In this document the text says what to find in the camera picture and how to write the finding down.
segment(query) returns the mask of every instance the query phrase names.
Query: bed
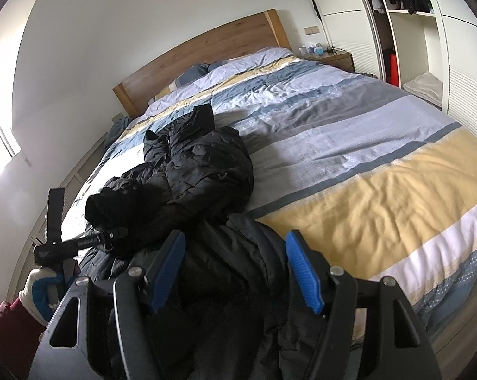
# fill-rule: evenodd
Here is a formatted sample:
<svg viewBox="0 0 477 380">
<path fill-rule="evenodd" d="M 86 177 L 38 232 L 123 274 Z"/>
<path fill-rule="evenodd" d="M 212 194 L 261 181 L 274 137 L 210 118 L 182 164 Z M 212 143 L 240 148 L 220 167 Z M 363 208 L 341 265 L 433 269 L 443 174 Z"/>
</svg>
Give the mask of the bed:
<svg viewBox="0 0 477 380">
<path fill-rule="evenodd" d="M 196 63 L 222 62 L 150 102 Z M 357 278 L 394 276 L 424 324 L 445 379 L 477 350 L 477 139 L 417 97 L 299 59 L 275 10 L 217 27 L 114 88 L 134 118 L 63 223 L 85 230 L 89 195 L 143 163 L 146 130 L 210 103 L 239 130 L 254 165 L 246 212 Z M 364 331 L 357 313 L 355 339 Z"/>
</svg>

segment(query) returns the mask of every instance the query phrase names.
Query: red object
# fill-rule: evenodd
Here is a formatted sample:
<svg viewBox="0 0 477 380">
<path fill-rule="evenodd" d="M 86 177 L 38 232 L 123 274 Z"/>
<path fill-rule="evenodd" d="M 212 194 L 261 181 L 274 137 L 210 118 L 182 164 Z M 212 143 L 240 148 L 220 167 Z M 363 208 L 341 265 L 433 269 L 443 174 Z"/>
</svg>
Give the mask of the red object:
<svg viewBox="0 0 477 380">
<path fill-rule="evenodd" d="M 397 66 L 395 53 L 390 54 L 390 67 L 391 67 L 391 76 L 389 78 L 388 83 L 390 83 L 393 86 L 400 87 L 399 68 Z"/>
<path fill-rule="evenodd" d="M 0 305 L 0 358 L 18 379 L 29 376 L 38 339 L 45 330 L 24 308 L 19 299 Z"/>
</svg>

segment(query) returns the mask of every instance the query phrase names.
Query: white glove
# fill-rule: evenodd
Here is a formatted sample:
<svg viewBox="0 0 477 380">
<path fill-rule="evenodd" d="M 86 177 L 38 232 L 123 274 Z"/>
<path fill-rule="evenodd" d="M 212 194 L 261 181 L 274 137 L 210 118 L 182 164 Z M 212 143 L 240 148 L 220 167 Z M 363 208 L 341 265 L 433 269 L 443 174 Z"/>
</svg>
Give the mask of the white glove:
<svg viewBox="0 0 477 380">
<path fill-rule="evenodd" d="M 70 287 L 76 276 L 80 273 L 76 260 L 67 259 L 65 263 L 69 261 L 74 263 L 74 273 L 71 278 L 66 280 L 66 287 Z M 50 267 L 41 267 L 29 273 L 26 286 L 24 290 L 19 293 L 19 299 L 24 308 L 43 326 L 47 326 L 55 309 L 59 305 L 58 301 L 50 302 L 49 291 L 52 289 L 50 286 L 55 286 L 57 283 L 64 281 L 65 276 L 63 273 L 58 274 Z"/>
</svg>

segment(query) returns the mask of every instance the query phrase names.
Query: wooden headboard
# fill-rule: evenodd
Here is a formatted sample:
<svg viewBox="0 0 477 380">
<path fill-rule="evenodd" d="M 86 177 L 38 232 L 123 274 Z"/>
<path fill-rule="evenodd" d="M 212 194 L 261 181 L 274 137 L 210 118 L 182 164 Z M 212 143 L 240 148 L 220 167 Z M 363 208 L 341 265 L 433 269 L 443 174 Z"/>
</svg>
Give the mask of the wooden headboard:
<svg viewBox="0 0 477 380">
<path fill-rule="evenodd" d="M 291 49 L 276 10 L 244 17 L 200 34 L 152 60 L 113 91 L 128 115 L 135 118 L 145 113 L 152 97 L 192 65 L 240 57 L 265 47 Z"/>
</svg>

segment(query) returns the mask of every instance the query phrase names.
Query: wooden nightstand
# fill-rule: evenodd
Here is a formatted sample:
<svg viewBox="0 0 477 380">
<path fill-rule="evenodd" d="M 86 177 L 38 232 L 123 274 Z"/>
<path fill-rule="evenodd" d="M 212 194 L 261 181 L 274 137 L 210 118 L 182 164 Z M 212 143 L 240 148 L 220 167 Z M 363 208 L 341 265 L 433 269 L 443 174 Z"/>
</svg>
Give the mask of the wooden nightstand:
<svg viewBox="0 0 477 380">
<path fill-rule="evenodd" d="M 354 73 L 354 63 L 351 53 L 343 50 L 335 50 L 334 53 L 324 52 L 323 55 L 306 54 L 303 55 L 304 60 L 318 61 L 322 64 L 340 68 L 349 73 Z"/>
</svg>

